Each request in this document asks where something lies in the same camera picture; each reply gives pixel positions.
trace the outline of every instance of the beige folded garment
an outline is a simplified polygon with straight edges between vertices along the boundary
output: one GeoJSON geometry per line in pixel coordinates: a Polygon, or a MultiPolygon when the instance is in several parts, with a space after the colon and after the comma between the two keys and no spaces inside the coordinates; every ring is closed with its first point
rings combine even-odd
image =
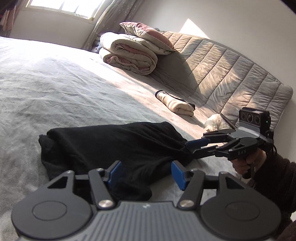
{"type": "Polygon", "coordinates": [[[155,96],[164,103],[170,111],[176,114],[193,116],[194,108],[187,102],[176,99],[165,91],[158,91],[155,93],[155,96]]]}

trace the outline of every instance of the black cloth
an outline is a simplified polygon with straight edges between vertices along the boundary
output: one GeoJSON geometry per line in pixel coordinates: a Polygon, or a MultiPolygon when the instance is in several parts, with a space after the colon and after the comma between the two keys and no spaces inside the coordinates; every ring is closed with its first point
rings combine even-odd
{"type": "Polygon", "coordinates": [[[296,163],[279,154],[267,155],[266,161],[248,185],[273,201],[281,210],[281,224],[275,233],[277,241],[296,240],[296,163]]]}
{"type": "Polygon", "coordinates": [[[41,161],[50,180],[67,170],[80,175],[107,169],[120,160],[124,175],[111,194],[135,201],[151,197],[149,184],[170,174],[173,160],[187,165],[193,159],[186,142],[168,122],[55,128],[39,136],[41,161]]]}

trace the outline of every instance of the blue gripper pad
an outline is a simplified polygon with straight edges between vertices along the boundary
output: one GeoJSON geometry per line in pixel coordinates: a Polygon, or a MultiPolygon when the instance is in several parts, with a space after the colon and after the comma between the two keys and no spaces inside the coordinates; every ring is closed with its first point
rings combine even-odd
{"type": "Polygon", "coordinates": [[[186,180],[185,171],[182,170],[175,161],[172,162],[171,165],[172,176],[177,183],[178,187],[184,191],[188,185],[188,181],[186,180]]]}
{"type": "Polygon", "coordinates": [[[109,180],[107,181],[107,185],[109,188],[113,188],[118,179],[122,176],[123,166],[121,161],[117,163],[117,165],[110,172],[109,180]]]}
{"type": "Polygon", "coordinates": [[[207,146],[210,143],[210,139],[201,138],[193,141],[186,142],[186,148],[189,150],[196,150],[201,148],[202,146],[207,146]]]}

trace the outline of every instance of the quilted mattress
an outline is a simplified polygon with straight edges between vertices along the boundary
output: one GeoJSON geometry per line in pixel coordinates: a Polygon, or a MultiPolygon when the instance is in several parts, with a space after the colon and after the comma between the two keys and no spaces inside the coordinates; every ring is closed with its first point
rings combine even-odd
{"type": "Polygon", "coordinates": [[[197,107],[199,120],[222,113],[238,125],[242,107],[268,110],[271,128],[292,97],[290,86],[242,54],[212,40],[165,32],[174,53],[159,56],[152,76],[197,107]]]}

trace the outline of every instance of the metal screw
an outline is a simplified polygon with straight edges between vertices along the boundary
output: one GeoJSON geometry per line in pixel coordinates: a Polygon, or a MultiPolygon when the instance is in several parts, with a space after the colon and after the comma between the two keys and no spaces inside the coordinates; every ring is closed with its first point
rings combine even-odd
{"type": "Polygon", "coordinates": [[[182,200],[180,202],[180,206],[181,207],[193,207],[194,206],[194,202],[192,200],[182,200]]]}
{"type": "Polygon", "coordinates": [[[113,206],[113,202],[109,199],[99,201],[98,205],[102,208],[108,208],[113,206]]]}

